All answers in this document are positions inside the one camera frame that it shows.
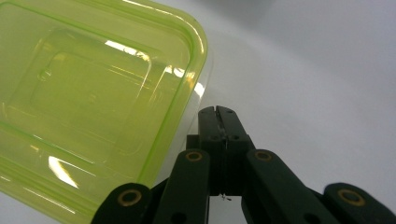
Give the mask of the green plastic container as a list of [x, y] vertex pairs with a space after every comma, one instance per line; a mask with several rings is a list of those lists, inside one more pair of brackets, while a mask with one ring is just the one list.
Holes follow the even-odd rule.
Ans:
[[66, 224], [151, 186], [204, 87], [207, 39], [151, 0], [0, 0], [0, 192]]

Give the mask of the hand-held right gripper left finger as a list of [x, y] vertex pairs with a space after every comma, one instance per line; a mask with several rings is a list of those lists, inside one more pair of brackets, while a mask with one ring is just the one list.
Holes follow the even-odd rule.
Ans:
[[209, 155], [210, 195], [220, 195], [223, 188], [222, 153], [224, 147], [214, 106], [206, 107], [198, 112], [198, 134], [187, 136], [186, 149], [201, 149]]

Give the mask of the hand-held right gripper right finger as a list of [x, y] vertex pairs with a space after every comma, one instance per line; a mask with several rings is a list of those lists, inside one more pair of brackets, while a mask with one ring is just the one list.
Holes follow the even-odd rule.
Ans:
[[225, 140], [224, 188], [221, 192], [229, 196], [241, 196], [246, 181], [244, 162], [248, 151], [254, 149], [254, 144], [235, 111], [218, 106], [217, 115]]

